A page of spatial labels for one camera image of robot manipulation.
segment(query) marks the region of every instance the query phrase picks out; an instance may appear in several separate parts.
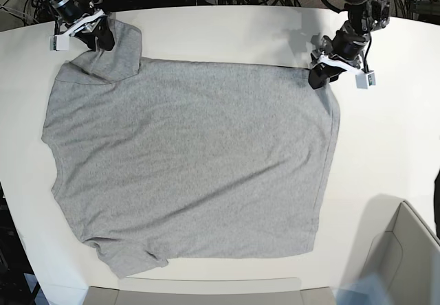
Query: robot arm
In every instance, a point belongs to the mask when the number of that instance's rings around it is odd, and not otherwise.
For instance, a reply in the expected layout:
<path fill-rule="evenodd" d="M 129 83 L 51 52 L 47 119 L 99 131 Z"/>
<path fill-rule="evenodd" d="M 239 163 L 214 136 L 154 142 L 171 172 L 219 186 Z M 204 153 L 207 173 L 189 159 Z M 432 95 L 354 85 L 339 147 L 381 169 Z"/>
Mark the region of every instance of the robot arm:
<path fill-rule="evenodd" d="M 89 49 L 110 51 L 115 45 L 109 29 L 107 15 L 94 7 L 93 0 L 47 0 L 54 11 L 55 30 L 52 48 L 56 51 L 69 49 L 70 37 L 77 37 Z"/>
<path fill-rule="evenodd" d="M 385 28 L 389 23 L 390 0 L 345 1 L 344 10 L 348 11 L 349 20 L 336 32 L 333 40 L 324 36 L 321 46 L 311 53 L 309 84 L 313 89 L 337 80 L 344 71 L 356 75 L 359 88 L 375 85 L 374 71 L 369 69 L 366 56 L 371 45 L 371 32 Z M 342 11 L 327 0 L 322 2 L 334 12 Z"/>

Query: table surface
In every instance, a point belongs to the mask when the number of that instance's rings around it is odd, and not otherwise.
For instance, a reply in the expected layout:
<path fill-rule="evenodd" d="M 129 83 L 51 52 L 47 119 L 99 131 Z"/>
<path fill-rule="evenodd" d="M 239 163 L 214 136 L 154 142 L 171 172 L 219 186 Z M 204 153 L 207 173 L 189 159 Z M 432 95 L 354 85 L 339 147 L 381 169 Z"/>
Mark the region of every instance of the table surface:
<path fill-rule="evenodd" d="M 312 43 L 346 14 L 307 8 L 217 6 L 119 12 L 142 31 L 149 58 L 308 67 Z M 23 246 L 53 304 L 81 304 L 88 286 L 129 289 L 70 231 L 50 189 L 54 158 L 41 141 L 60 66 L 86 50 L 49 51 L 53 24 L 0 33 L 0 182 Z M 402 199 L 434 227 L 433 181 L 440 166 L 440 27 L 392 19 L 373 34 L 368 62 L 378 85 L 332 84 L 341 124 L 314 250 L 266 260 L 176 259 L 134 275 L 159 280 L 298 278 L 302 289 L 356 279 L 374 237 L 389 229 Z"/>

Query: white table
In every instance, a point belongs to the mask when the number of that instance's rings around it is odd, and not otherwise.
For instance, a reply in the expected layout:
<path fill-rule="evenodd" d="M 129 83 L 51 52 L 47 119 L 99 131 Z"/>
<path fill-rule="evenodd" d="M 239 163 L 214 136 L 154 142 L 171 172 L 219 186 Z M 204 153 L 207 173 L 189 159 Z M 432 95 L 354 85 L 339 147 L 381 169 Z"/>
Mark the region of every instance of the white table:
<path fill-rule="evenodd" d="M 143 56 L 307 67 L 314 36 L 334 36 L 345 14 L 306 8 L 221 6 L 121 12 L 142 30 Z M 53 304 L 81 304 L 87 287 L 125 288 L 78 242 L 50 189 L 54 158 L 41 141 L 50 89 L 61 64 L 86 50 L 50 52 L 46 23 L 0 33 L 0 182 L 27 256 Z M 433 227 L 440 167 L 440 27 L 392 19 L 373 35 L 368 62 L 378 85 L 355 88 L 343 74 L 338 145 L 311 253 L 271 260 L 177 259 L 137 278 L 299 278 L 302 289 L 356 279 L 373 238 L 402 199 Z"/>

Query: fabric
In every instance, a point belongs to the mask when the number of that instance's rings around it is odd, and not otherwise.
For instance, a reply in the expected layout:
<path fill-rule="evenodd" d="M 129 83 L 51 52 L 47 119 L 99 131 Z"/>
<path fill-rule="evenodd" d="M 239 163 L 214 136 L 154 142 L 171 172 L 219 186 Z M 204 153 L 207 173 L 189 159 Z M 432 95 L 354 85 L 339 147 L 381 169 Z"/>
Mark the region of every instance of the fabric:
<path fill-rule="evenodd" d="M 308 70 L 111 52 L 56 77 L 43 141 L 52 192 L 80 242 L 119 277 L 168 259 L 279 258 L 313 249 L 339 126 Z"/>

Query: gray t-shirt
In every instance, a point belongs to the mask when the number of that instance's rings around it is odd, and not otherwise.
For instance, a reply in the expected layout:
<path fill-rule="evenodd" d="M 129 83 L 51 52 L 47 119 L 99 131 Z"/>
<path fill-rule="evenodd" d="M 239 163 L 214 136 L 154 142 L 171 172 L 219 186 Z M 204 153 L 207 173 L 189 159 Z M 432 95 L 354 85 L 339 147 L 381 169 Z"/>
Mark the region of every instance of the gray t-shirt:
<path fill-rule="evenodd" d="M 79 241 L 119 277 L 311 251 L 339 127 L 330 88 L 306 69 L 141 58 L 139 29 L 111 26 L 111 52 L 61 67 L 43 129 Z"/>

